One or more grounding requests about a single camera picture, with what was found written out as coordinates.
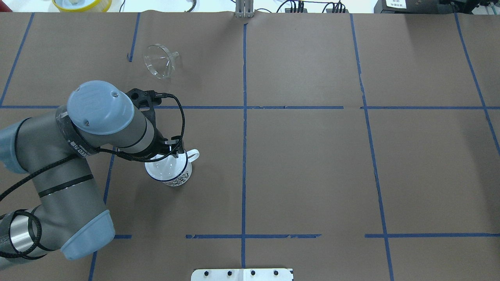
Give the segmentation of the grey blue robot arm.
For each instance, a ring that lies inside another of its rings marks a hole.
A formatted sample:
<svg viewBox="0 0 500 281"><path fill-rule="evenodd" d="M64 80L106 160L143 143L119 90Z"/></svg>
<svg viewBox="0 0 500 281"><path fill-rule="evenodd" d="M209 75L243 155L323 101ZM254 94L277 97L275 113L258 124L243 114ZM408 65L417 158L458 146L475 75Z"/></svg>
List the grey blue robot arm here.
<svg viewBox="0 0 500 281"><path fill-rule="evenodd" d="M109 153L133 162L157 162L183 151L184 132L164 138L155 106L173 94L120 91L94 80L78 86L67 104L1 130L1 162L26 174L1 199L32 180L39 206L1 216L1 269L30 263L52 251L68 260L93 254L115 237L87 158Z"/></svg>

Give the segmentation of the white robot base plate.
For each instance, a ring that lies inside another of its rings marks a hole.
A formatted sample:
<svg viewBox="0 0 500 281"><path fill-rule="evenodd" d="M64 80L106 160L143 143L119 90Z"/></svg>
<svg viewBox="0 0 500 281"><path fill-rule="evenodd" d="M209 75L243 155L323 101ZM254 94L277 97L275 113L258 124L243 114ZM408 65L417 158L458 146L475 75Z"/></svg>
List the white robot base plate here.
<svg viewBox="0 0 500 281"><path fill-rule="evenodd" d="M292 269L198 269L191 274L191 281L293 281Z"/></svg>

